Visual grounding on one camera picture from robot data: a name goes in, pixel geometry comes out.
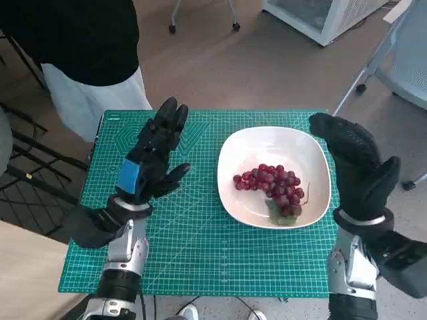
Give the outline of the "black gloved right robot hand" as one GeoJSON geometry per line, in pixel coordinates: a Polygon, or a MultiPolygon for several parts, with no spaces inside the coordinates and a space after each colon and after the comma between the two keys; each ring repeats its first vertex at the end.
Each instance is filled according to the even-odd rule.
{"type": "Polygon", "coordinates": [[[310,133],[326,142],[336,168],[340,211],[357,221],[385,215],[386,202],[400,176],[400,158],[381,160],[373,136],[341,117],[316,113],[310,133]]]}

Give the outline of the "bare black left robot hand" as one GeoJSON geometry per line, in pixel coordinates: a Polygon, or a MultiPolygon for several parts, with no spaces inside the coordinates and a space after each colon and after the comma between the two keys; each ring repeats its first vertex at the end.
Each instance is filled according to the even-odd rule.
{"type": "Polygon", "coordinates": [[[169,97],[147,120],[123,161],[115,198],[130,205],[143,205],[179,187],[191,165],[182,163],[170,169],[169,156],[179,145],[187,116],[188,106],[169,97]]]}

